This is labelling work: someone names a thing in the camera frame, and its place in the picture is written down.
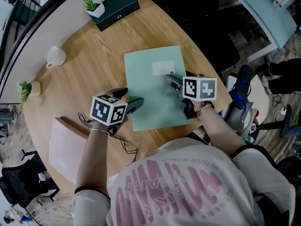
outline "light green paper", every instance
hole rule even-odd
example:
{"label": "light green paper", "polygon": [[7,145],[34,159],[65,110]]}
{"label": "light green paper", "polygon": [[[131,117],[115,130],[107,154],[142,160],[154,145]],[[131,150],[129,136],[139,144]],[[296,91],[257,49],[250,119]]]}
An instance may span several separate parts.
{"label": "light green paper", "polygon": [[165,76],[152,75],[152,63],[174,61],[175,73],[186,76],[180,46],[146,49],[124,55],[129,98],[144,98],[132,116],[134,131],[191,124]]}

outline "black sleeve cuff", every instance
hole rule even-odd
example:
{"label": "black sleeve cuff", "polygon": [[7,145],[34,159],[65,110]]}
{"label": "black sleeve cuff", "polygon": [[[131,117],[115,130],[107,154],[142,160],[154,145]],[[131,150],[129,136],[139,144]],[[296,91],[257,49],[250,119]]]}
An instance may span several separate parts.
{"label": "black sleeve cuff", "polygon": [[103,191],[100,191],[100,190],[98,190],[98,189],[96,189],[96,188],[93,188],[93,187],[90,187],[90,186],[80,186],[80,187],[78,187],[77,189],[75,189],[74,194],[76,194],[76,193],[78,193],[78,192],[80,192],[80,191],[83,191],[83,190],[97,191],[97,192],[99,192],[100,194],[106,196],[109,200],[111,200],[111,198],[110,198],[107,194],[105,194]]}
{"label": "black sleeve cuff", "polygon": [[234,157],[236,157],[238,154],[240,154],[242,151],[249,149],[249,148],[253,148],[253,149],[256,149],[257,151],[260,151],[268,159],[268,161],[271,163],[271,165],[274,168],[276,168],[277,165],[274,162],[273,158],[270,156],[270,154],[267,152],[267,150],[260,145],[252,145],[252,144],[243,145],[234,152],[234,154],[232,155],[232,159]]}

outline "small potted plant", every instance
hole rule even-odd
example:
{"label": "small potted plant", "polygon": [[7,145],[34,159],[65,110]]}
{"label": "small potted plant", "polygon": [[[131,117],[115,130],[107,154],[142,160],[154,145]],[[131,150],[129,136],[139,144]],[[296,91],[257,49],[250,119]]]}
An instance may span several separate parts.
{"label": "small potted plant", "polygon": [[84,8],[87,13],[89,13],[93,17],[100,17],[104,13],[104,5],[103,3],[93,2],[93,0],[83,0]]}
{"label": "small potted plant", "polygon": [[27,81],[23,81],[18,84],[18,91],[21,95],[21,107],[25,104],[29,97],[37,98],[41,94],[41,84],[38,81],[32,81],[28,83]]}

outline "white t-shirt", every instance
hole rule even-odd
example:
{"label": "white t-shirt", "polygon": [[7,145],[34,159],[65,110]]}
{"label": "white t-shirt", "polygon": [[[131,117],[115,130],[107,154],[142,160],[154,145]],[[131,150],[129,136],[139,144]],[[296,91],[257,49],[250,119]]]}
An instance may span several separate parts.
{"label": "white t-shirt", "polygon": [[116,178],[111,199],[95,190],[73,198],[75,226],[264,225],[253,194],[294,214],[295,189],[258,150],[233,160],[191,138],[168,142]]}

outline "white desk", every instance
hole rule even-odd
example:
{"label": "white desk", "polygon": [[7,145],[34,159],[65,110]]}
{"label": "white desk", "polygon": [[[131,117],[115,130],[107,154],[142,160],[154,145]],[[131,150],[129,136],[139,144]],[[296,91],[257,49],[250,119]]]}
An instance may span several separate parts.
{"label": "white desk", "polygon": [[238,0],[255,18],[269,41],[267,47],[249,56],[241,63],[249,63],[275,49],[282,49],[294,34],[297,24],[285,8],[273,6],[274,0]]}

